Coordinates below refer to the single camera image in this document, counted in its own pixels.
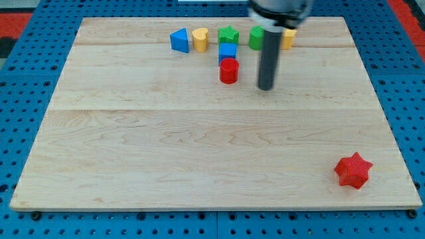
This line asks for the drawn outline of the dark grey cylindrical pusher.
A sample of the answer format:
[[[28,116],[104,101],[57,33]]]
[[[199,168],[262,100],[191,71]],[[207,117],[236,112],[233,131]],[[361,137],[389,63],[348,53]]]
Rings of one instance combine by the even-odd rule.
[[[263,91],[274,87],[274,78],[280,54],[282,31],[264,31],[258,71],[258,87]]]

